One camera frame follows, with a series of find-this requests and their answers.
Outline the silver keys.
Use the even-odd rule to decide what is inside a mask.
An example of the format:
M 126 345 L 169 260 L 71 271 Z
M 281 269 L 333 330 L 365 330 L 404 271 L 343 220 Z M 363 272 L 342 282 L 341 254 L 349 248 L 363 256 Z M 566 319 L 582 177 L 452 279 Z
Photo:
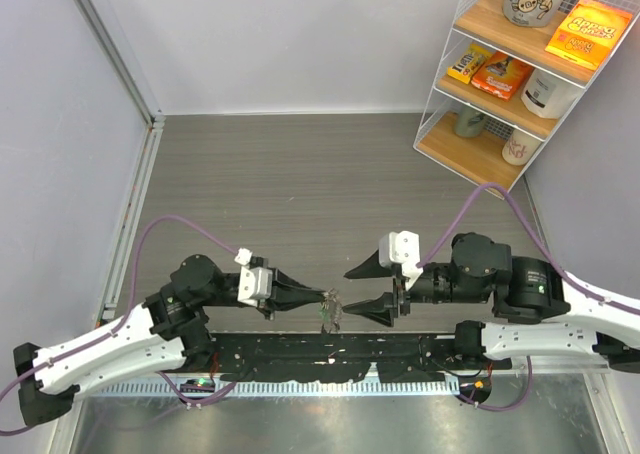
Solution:
M 339 291 L 331 289 L 324 293 L 324 299 L 320 306 L 321 332 L 323 334 L 338 333 L 342 319 L 343 309 Z

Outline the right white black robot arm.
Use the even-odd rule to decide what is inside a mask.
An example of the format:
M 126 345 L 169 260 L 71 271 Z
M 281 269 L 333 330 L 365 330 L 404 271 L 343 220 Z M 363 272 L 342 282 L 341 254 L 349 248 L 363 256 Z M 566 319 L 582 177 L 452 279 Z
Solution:
M 391 278 L 392 289 L 345 312 L 391 327 L 415 304 L 486 304 L 496 322 L 458 323 L 448 356 L 466 368 L 519 356 L 602 357 L 612 370 L 639 371 L 635 299 L 586 286 L 541 259 L 515 256 L 507 244 L 464 233 L 454 236 L 447 263 L 418 266 L 419 237 L 402 231 L 383 237 L 378 249 L 345 278 Z

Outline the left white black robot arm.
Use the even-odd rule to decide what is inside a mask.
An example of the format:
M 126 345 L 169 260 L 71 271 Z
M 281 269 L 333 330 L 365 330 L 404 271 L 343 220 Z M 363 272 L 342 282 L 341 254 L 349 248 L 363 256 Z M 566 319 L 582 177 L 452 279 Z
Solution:
M 207 307 L 252 307 L 271 319 L 324 299 L 324 290 L 295 281 L 262 258 L 225 273 L 208 257 L 192 255 L 168 284 L 113 322 L 48 348 L 24 343 L 14 349 L 24 424 L 58 419 L 75 400 L 142 374 L 207 369 L 214 357 Z

